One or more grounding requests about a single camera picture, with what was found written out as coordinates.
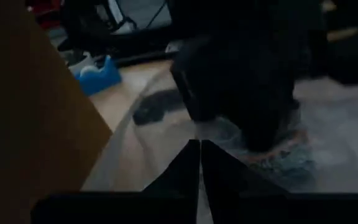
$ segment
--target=brown cardboard box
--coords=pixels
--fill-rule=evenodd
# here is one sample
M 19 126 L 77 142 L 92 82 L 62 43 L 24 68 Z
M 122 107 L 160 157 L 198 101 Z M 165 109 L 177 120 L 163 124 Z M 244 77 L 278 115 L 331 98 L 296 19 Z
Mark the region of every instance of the brown cardboard box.
M 24 2 L 0 0 L 0 223 L 79 190 L 110 135 Z

